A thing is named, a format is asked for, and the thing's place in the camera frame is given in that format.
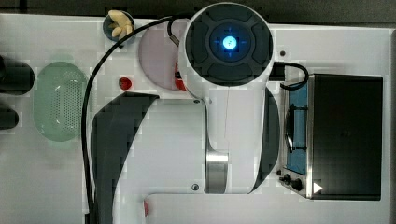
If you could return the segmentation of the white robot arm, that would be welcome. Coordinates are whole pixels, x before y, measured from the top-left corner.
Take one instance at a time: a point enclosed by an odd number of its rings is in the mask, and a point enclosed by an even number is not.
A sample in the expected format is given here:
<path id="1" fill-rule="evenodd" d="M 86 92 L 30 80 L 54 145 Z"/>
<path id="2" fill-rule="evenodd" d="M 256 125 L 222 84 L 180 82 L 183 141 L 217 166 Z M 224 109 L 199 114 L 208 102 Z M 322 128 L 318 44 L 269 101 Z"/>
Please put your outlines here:
<path id="1" fill-rule="evenodd" d="M 248 194 L 260 184 L 266 155 L 267 83 L 275 46 L 265 19 L 250 7 L 216 3 L 198 11 L 179 40 L 178 69 L 204 112 L 201 147 L 138 147 L 143 121 L 162 104 L 157 94 L 125 92 L 92 124 L 95 180 L 90 224 L 146 224 L 151 194 Z"/>

